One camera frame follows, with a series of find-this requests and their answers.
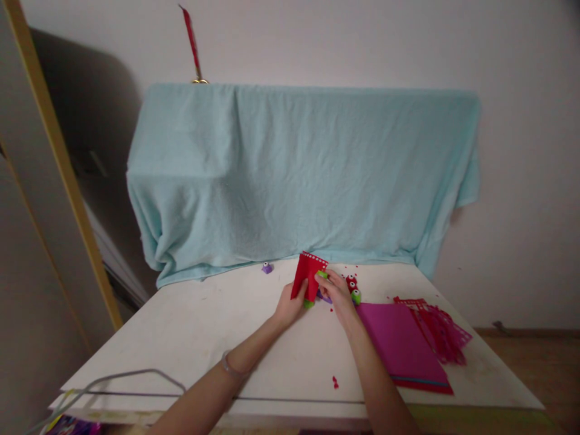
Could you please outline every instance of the baseboard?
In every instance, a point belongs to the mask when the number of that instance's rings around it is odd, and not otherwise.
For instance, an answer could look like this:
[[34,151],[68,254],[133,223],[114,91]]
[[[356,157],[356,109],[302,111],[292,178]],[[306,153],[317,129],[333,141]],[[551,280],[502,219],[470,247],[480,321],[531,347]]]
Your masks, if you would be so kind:
[[508,334],[496,328],[474,328],[482,337],[514,338],[580,338],[580,329],[512,329],[506,328]]

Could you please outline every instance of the forearm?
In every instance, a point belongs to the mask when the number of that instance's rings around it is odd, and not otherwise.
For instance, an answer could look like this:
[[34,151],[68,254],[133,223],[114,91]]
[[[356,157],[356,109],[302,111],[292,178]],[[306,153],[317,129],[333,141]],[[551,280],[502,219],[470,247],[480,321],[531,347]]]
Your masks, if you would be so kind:
[[418,434],[419,429],[358,316],[345,328],[375,434]]
[[[278,322],[269,318],[227,357],[232,369],[246,373],[283,332]],[[193,387],[174,403],[151,428],[148,435],[207,434],[218,422],[240,388],[242,379],[227,373],[217,363]]]

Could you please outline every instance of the white table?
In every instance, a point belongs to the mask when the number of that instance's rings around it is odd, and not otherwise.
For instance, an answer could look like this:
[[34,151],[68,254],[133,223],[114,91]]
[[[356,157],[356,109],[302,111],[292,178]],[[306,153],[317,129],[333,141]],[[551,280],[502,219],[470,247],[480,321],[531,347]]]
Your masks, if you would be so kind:
[[[223,352],[232,349],[273,312],[297,259],[230,271],[200,283],[168,285],[118,331],[63,387],[83,388],[101,376],[156,368],[193,385]],[[389,303],[395,296],[439,305],[474,338],[464,348],[467,366],[444,366],[455,395],[408,388],[406,403],[490,409],[542,410],[540,401],[508,369],[415,266],[331,265],[356,273],[363,302]],[[363,392],[346,336],[331,305],[318,301],[261,360],[219,425],[229,427],[368,428]],[[332,377],[340,387],[334,389]],[[70,414],[107,422],[151,424],[180,390],[145,374],[95,388]],[[411,408],[421,414],[420,407]]]

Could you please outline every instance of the hand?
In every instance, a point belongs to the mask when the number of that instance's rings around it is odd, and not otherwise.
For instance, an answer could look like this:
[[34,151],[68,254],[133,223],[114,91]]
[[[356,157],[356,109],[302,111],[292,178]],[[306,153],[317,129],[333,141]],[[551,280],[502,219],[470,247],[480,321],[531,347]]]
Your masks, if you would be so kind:
[[304,295],[308,288],[308,279],[302,281],[298,296],[294,299],[290,299],[293,285],[294,281],[284,286],[282,294],[280,295],[280,300],[278,301],[278,306],[276,307],[276,312],[272,316],[272,319],[274,319],[284,329],[294,323],[300,314],[304,312]]
[[338,321],[348,332],[352,320],[358,319],[355,305],[350,297],[349,285],[334,270],[327,269],[328,279],[320,275],[314,275],[314,279],[320,285],[322,296],[329,297],[332,300],[335,311],[337,312]]

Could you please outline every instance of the light blue blanket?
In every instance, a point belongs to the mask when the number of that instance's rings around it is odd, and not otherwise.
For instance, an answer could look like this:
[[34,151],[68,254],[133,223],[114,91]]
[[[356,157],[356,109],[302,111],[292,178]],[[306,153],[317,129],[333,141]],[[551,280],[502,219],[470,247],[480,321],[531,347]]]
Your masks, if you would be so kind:
[[127,182],[158,287],[302,250],[432,277],[478,119],[459,91],[152,86]]

